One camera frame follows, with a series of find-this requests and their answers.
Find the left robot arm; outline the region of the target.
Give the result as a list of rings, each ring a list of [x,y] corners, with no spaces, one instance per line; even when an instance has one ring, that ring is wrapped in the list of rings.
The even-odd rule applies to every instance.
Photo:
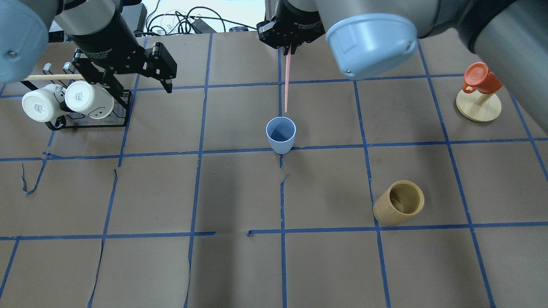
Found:
[[[115,76],[139,74],[173,90],[177,64],[162,43],[145,49],[121,15],[138,0],[3,0],[0,3],[0,80],[21,82],[46,50],[56,23],[86,60],[74,66],[90,84],[121,90]]]

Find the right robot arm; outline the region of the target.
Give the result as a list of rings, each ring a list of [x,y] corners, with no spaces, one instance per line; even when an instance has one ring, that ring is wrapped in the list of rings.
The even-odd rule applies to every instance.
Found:
[[[257,29],[262,43],[285,55],[325,35],[350,80],[397,68],[419,39],[456,29],[546,131],[547,13],[545,0],[267,0]]]

